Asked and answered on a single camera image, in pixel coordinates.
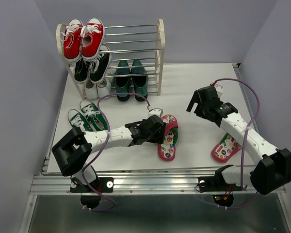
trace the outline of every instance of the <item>sandal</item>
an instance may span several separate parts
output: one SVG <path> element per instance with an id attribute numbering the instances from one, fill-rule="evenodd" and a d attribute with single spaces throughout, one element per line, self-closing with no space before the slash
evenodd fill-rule
<path id="1" fill-rule="evenodd" d="M 221 141 L 211 151 L 211 156 L 218 163 L 226 163 L 242 147 L 236 140 L 226 133 Z"/>
<path id="2" fill-rule="evenodd" d="M 165 128 L 164 142 L 158 146 L 159 157 L 166 162 L 173 161 L 176 156 L 175 144 L 178 140 L 178 122 L 173 115 L 164 115 L 162 117 Z"/>

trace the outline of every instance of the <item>white table surface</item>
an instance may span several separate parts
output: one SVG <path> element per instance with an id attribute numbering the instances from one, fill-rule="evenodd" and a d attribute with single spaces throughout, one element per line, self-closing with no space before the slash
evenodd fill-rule
<path id="1" fill-rule="evenodd" d="M 176 144 L 175 159 L 171 162 L 160 160 L 157 145 L 144 143 L 129 148 L 120 147 L 105 150 L 93 163 L 94 169 L 96 171 L 119 171 L 223 166 L 212 159 L 210 152 L 222 139 L 225 132 L 218 128 L 215 123 L 201 119 L 192 112 L 186 112 L 193 92 L 219 78 L 236 78 L 232 64 L 164 65 L 161 95 L 149 95 L 148 100 L 151 107 L 162 108 L 164 114 L 172 114 L 178 120 L 179 139 Z M 223 81 L 219 84 L 224 87 L 221 100 L 232 103 L 248 122 L 250 115 L 239 84 L 232 81 Z M 72 108 L 79 110 L 80 101 L 81 97 L 71 78 L 68 77 L 54 143 L 71 129 L 67 120 L 67 113 Z M 100 104 L 112 129 L 147 118 L 146 106 L 146 103 L 137 102 L 133 96 L 124 103 L 119 102 L 116 97 L 110 97 Z M 239 165 L 240 158 L 241 153 L 239 152 L 226 164 Z M 251 158 L 246 154 L 245 165 L 252 164 Z M 48 164 L 48 172 L 60 172 L 52 153 Z"/>

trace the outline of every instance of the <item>gray wall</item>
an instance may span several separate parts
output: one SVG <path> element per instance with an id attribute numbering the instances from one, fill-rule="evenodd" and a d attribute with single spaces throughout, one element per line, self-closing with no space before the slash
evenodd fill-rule
<path id="1" fill-rule="evenodd" d="M 248 51 L 241 74 L 261 100 L 260 133 L 291 151 L 291 0 L 278 0 Z M 256 106 L 252 96 L 251 103 Z M 286 188 L 291 204 L 291 183 Z"/>
<path id="2" fill-rule="evenodd" d="M 0 232 L 18 232 L 41 170 L 65 79 L 32 0 L 0 1 Z"/>
<path id="3" fill-rule="evenodd" d="M 51 32 L 57 24 L 74 18 L 86 24 L 96 17 L 106 26 L 153 24 L 162 18 L 166 28 L 166 62 L 213 63 L 242 61 L 276 0 L 35 2 Z"/>

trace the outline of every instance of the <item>shoe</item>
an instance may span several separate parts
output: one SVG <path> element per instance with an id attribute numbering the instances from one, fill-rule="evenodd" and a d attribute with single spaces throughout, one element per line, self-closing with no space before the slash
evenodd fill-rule
<path id="1" fill-rule="evenodd" d="M 109 80 L 104 79 L 101 83 L 97 84 L 97 91 L 99 98 L 111 93 L 111 83 Z"/>
<path id="2" fill-rule="evenodd" d="M 105 38 L 105 29 L 102 22 L 93 18 L 89 20 L 81 31 L 82 37 L 82 57 L 87 62 L 95 60 L 99 53 L 99 48 Z"/>
<path id="3" fill-rule="evenodd" d="M 107 46 L 102 45 L 100 47 L 100 51 L 110 51 L 110 49 Z M 100 83 L 103 81 L 110 62 L 110 53 L 101 53 L 98 55 L 97 59 L 92 62 L 93 64 L 90 70 L 90 79 L 93 83 Z"/>
<path id="4" fill-rule="evenodd" d="M 80 109 L 84 116 L 90 122 L 96 131 L 107 130 L 107 122 L 103 115 L 100 113 L 96 105 L 88 100 L 80 102 Z"/>
<path id="5" fill-rule="evenodd" d="M 127 61 L 121 61 L 117 67 L 128 67 L 128 63 Z M 118 68 L 115 71 L 115 75 L 129 75 L 129 74 L 130 74 L 129 68 Z M 116 92 L 117 93 L 129 92 L 129 84 L 130 84 L 129 81 L 130 81 L 130 76 L 114 78 Z M 117 95 L 117 99 L 122 102 L 128 101 L 129 95 L 120 94 L 120 95 Z"/>
<path id="6" fill-rule="evenodd" d="M 142 66 L 142 63 L 139 60 L 134 60 L 132 62 L 133 68 L 131 68 L 131 74 L 140 74 L 138 76 L 132 76 L 132 83 L 134 84 L 134 90 L 136 94 L 139 94 L 147 99 L 147 80 L 148 76 L 146 75 L 146 69 L 144 67 L 136 67 Z M 137 101 L 145 101 L 143 98 L 139 96 L 135 96 Z"/>
<path id="7" fill-rule="evenodd" d="M 84 61 L 83 59 L 80 59 L 76 63 L 76 68 L 74 71 L 75 81 L 79 84 L 87 82 L 88 80 L 87 71 L 88 71 L 88 63 Z"/>
<path id="8" fill-rule="evenodd" d="M 80 42 L 83 24 L 78 19 L 72 20 L 66 27 L 64 39 L 64 56 L 69 64 L 77 62 L 81 57 Z"/>
<path id="9" fill-rule="evenodd" d="M 84 97 L 87 98 L 88 100 L 94 100 L 98 97 L 97 85 L 93 84 L 90 80 L 87 81 L 84 87 L 84 91 L 85 91 Z"/>
<path id="10" fill-rule="evenodd" d="M 75 109 L 71 109 L 68 112 L 68 120 L 73 128 L 80 128 L 82 132 L 84 131 L 93 132 L 93 129 L 91 128 L 87 120 L 83 117 L 83 115 L 79 111 Z"/>

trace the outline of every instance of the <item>white shoelace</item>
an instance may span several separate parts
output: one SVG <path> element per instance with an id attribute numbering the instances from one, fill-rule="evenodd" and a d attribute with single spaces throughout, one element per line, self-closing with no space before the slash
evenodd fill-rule
<path id="1" fill-rule="evenodd" d="M 98 24 L 94 24 L 94 25 L 86 25 L 85 27 L 82 28 L 81 30 L 81 37 L 85 37 L 86 33 L 101 33 L 101 31 L 98 30 L 99 25 Z"/>
<path id="2" fill-rule="evenodd" d="M 79 127 L 83 132 L 85 131 L 84 121 L 82 121 L 80 116 L 76 116 L 76 118 L 71 121 L 71 124 Z"/>
<path id="3" fill-rule="evenodd" d="M 79 24 L 70 24 L 67 28 L 66 34 L 63 32 L 60 32 L 62 35 L 64 35 L 64 39 L 60 39 L 61 41 L 66 41 L 68 39 L 68 36 L 71 35 L 71 33 L 75 33 L 80 28 Z"/>
<path id="4" fill-rule="evenodd" d="M 100 111 L 95 111 L 94 108 L 92 106 L 88 106 L 83 108 L 83 110 L 85 111 L 84 116 L 89 117 L 89 116 L 96 116 L 98 114 L 100 114 Z"/>
<path id="5" fill-rule="evenodd" d="M 97 71 L 98 66 L 99 66 L 99 62 L 100 62 L 100 60 L 101 60 L 105 55 L 106 55 L 105 53 L 101 53 L 101 54 L 98 55 L 97 59 L 94 60 L 94 62 L 95 62 L 95 64 L 96 64 L 96 65 L 95 65 L 95 70 L 94 70 L 94 72 Z"/>

